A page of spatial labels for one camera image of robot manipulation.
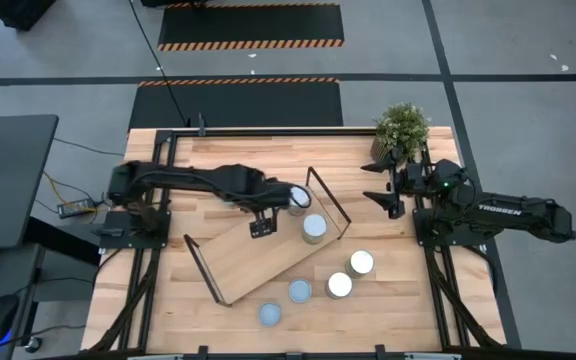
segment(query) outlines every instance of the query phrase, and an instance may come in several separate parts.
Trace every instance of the green plant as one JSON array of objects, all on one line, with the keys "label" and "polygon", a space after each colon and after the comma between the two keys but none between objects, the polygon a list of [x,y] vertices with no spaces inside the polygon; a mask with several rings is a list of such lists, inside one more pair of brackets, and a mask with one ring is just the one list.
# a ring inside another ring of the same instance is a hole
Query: green plant
[{"label": "green plant", "polygon": [[411,103],[389,107],[377,123],[375,139],[387,149],[398,147],[404,157],[413,156],[428,137],[428,123],[422,109]]}]

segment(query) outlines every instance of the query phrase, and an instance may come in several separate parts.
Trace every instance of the wooden table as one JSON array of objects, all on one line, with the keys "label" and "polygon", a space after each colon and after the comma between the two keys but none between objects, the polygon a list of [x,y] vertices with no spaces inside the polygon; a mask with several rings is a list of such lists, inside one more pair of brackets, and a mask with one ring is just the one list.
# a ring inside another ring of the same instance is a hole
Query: wooden table
[{"label": "wooden table", "polygon": [[[125,160],[150,161],[155,129],[133,130]],[[169,246],[162,252],[151,319],[148,353],[373,352],[440,350],[428,271],[408,213],[388,219],[362,191],[384,192],[388,175],[359,169],[371,163],[368,136],[184,137],[177,143],[175,166],[214,168],[242,163],[282,181],[301,183],[313,166],[346,210],[352,224],[333,241],[268,283],[236,301],[216,304],[193,261],[183,235],[201,245],[242,221],[237,209],[206,193],[172,191]],[[449,127],[432,127],[428,146],[433,161],[459,162]],[[355,281],[352,296],[331,300],[324,282],[356,250],[375,257],[375,270]],[[134,251],[124,250],[101,271],[93,294],[82,348],[96,343],[123,307]],[[503,329],[486,263],[462,248],[453,248],[459,290],[466,306],[489,334],[504,342]],[[305,304],[288,297],[288,284],[304,278],[313,285]],[[261,304],[281,306],[282,319],[272,328],[260,325]],[[451,341],[457,344],[454,315],[446,304]],[[136,344],[140,310],[133,317],[130,344]]]}]

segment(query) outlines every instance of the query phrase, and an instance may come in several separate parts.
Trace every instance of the yellow wire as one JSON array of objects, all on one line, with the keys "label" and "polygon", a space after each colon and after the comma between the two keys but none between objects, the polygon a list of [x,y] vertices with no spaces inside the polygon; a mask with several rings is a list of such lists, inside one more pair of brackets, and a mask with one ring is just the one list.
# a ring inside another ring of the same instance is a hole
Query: yellow wire
[{"label": "yellow wire", "polygon": [[[57,198],[59,198],[59,201],[61,201],[64,205],[74,206],[71,202],[66,201],[64,200],[63,197],[61,197],[59,191],[57,190],[57,186],[55,186],[55,180],[52,177],[50,177],[50,175],[48,175],[46,171],[44,171],[44,175],[46,175],[46,177],[48,178],[48,182],[50,182],[50,187],[52,188],[52,191],[55,193],[55,195],[57,195]],[[81,210],[97,212],[97,208],[82,208]]]}]

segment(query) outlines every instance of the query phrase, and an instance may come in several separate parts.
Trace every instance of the orange and black striped tape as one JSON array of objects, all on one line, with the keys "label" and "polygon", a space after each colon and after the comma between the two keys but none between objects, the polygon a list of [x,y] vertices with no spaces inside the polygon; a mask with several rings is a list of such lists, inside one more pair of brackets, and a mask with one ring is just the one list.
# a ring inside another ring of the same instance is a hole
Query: orange and black striped tape
[{"label": "orange and black striped tape", "polygon": [[[312,83],[312,82],[338,82],[336,78],[245,78],[245,79],[210,79],[210,80],[174,80],[167,85],[226,85],[226,84],[270,84],[270,83]],[[142,86],[162,86],[166,81],[142,81]]]},{"label": "orange and black striped tape", "polygon": [[[241,5],[213,5],[206,4],[207,8],[238,8],[238,7],[271,7],[271,6],[339,6],[336,3],[303,3],[303,4],[241,4]],[[166,6],[166,9],[181,8],[181,7],[191,7],[190,3],[183,4],[172,4]]]},{"label": "orange and black striped tape", "polygon": [[159,51],[243,50],[340,47],[341,39],[208,41],[159,44]]}]

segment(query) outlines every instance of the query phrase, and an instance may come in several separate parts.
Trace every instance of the black floor mat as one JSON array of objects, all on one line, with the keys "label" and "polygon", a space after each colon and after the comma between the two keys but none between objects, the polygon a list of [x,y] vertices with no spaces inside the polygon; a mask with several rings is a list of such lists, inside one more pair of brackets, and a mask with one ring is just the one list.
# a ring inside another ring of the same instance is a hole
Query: black floor mat
[{"label": "black floor mat", "polygon": [[159,50],[339,47],[344,32],[336,4],[170,5]]},{"label": "black floor mat", "polygon": [[[170,81],[191,126],[201,113],[208,127],[343,126],[334,78],[245,78]],[[139,85],[130,128],[183,127],[164,81]]]}]

